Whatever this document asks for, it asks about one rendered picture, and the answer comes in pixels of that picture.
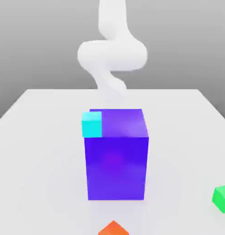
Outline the small cyan cube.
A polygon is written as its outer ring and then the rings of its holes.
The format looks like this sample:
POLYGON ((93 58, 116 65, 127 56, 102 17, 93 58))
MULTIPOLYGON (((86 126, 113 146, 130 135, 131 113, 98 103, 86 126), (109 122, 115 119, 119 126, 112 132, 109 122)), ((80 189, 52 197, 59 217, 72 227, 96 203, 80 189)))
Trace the small cyan cube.
POLYGON ((82 136, 84 138, 102 137, 101 112, 84 112, 82 114, 82 136))

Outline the small orange cube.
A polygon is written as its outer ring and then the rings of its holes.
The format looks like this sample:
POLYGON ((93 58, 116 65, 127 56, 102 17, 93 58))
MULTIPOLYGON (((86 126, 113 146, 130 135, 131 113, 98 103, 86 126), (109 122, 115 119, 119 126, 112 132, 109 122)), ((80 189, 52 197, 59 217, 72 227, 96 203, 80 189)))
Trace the small orange cube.
POLYGON ((116 221, 112 221, 104 229, 102 229, 98 235, 129 235, 129 232, 126 231, 121 225, 116 221))

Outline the small green cube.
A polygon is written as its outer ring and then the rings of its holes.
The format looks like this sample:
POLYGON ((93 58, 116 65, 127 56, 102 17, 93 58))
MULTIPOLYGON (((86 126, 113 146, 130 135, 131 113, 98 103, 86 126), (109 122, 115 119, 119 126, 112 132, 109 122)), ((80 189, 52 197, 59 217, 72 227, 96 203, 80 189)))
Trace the small green cube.
POLYGON ((214 189, 212 202, 222 213, 225 213, 225 185, 214 189))

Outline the large purple box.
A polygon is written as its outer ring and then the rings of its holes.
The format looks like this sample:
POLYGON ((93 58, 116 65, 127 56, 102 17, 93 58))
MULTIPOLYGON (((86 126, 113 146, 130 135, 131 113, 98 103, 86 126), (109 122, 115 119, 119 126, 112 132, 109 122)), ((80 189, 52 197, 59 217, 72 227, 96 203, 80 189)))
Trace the large purple box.
POLYGON ((89 200, 143 200, 149 134, 141 109, 101 112, 102 137, 84 138, 89 200))

